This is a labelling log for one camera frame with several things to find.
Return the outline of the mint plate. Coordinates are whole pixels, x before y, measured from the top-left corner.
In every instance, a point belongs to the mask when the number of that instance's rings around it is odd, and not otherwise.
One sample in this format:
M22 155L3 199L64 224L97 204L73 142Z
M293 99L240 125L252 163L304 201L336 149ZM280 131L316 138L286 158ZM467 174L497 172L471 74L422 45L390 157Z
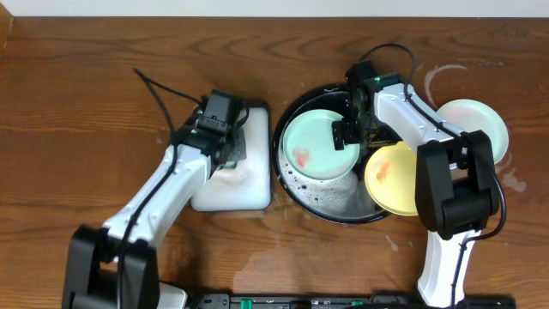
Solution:
M299 114L284 131L283 152L299 173L315 180L331 180L350 171L356 164L358 144L336 150L332 123L343 116L337 112L316 109Z
M492 143L494 162L506 155L510 139L503 119L488 105L470 99L452 100L437 110L437 114L467 132L482 130Z

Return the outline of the mint plate top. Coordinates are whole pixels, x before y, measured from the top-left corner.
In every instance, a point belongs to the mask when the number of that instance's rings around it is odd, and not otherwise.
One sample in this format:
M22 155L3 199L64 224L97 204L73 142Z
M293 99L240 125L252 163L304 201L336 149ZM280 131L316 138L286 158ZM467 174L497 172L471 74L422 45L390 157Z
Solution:
M343 116L337 112L316 109L299 114L284 131L283 152L299 173L315 180L331 180L350 171L356 164L358 144L336 150L332 123Z

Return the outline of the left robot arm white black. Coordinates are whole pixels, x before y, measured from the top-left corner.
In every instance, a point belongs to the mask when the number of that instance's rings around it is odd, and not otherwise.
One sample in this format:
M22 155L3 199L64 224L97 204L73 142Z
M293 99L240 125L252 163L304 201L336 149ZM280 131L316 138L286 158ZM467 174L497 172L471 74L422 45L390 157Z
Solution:
M157 248L185 204L217 167L245 159L244 130L188 125L172 134L153 175L101 228L80 225L69 241L64 308L183 308L188 294L159 279Z

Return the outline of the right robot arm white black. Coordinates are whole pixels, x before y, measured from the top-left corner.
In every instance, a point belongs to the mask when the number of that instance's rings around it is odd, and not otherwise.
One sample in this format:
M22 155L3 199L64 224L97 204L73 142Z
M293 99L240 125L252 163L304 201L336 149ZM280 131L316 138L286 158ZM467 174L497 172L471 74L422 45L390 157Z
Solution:
M365 144L372 118L391 129L415 154L414 202L429 232L425 267L418 282L430 307L454 308L463 299L468 250L497 235L488 219L506 219L506 201L495 173L492 143L480 130L466 132L438 116L399 73L379 75L361 60L346 73L349 101L332 124L334 148Z

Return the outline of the yellow plate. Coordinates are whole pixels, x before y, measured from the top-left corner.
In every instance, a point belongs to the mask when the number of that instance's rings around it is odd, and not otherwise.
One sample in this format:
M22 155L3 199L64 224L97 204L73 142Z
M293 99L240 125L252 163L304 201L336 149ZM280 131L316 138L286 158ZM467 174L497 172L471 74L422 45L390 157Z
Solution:
M417 216L416 154L404 142L382 147L365 167L365 187L372 200L395 215Z

